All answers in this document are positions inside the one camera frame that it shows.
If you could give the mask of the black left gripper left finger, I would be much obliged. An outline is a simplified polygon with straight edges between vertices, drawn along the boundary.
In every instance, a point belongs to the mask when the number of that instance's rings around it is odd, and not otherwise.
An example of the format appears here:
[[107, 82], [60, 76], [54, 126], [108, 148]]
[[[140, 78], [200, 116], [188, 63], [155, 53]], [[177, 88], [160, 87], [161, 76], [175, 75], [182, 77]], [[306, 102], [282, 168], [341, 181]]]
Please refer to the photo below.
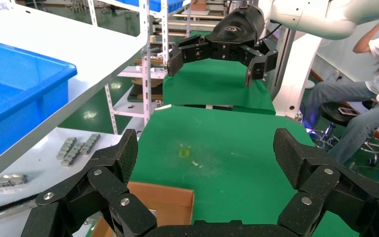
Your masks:
[[120, 237], [143, 237], [155, 229], [156, 217], [127, 187], [137, 153], [134, 129], [116, 145], [95, 151], [82, 170], [37, 196], [21, 236], [71, 237], [98, 212]]

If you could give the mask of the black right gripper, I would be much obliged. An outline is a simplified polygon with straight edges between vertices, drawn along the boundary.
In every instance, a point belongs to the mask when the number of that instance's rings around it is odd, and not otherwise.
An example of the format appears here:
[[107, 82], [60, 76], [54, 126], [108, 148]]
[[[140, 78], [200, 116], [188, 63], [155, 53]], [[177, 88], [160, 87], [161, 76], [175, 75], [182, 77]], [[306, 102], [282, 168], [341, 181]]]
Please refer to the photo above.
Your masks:
[[207, 58], [240, 61], [247, 67], [245, 86], [261, 80], [276, 68], [278, 51], [260, 39], [265, 29], [262, 11], [253, 5], [242, 6], [222, 19], [208, 35], [186, 38], [172, 45], [167, 72], [173, 77], [185, 63]]

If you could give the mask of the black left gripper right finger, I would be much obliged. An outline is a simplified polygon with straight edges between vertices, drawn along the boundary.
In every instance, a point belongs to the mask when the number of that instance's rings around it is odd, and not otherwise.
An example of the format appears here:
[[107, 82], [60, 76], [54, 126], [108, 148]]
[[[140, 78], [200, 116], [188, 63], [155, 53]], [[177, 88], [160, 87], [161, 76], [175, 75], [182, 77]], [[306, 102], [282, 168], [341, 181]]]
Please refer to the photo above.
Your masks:
[[379, 237], [379, 183], [345, 168], [323, 149], [299, 143], [285, 128], [276, 130], [273, 150], [297, 191], [279, 215], [279, 226], [310, 237], [332, 212], [360, 236]]

